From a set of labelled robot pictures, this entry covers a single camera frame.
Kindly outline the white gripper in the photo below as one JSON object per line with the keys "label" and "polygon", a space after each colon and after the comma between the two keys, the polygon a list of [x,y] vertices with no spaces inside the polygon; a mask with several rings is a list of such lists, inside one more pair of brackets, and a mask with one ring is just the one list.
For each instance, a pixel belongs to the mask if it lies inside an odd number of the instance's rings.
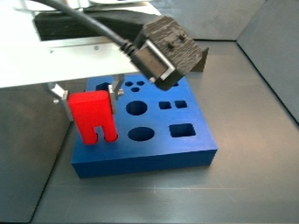
{"label": "white gripper", "polygon": [[112,113],[124,94],[124,75],[136,71],[129,58],[104,37],[41,41],[33,27],[37,3],[0,0],[0,88],[46,83],[53,102],[64,108],[73,121],[68,105],[69,91],[57,82],[112,75],[108,85]]}

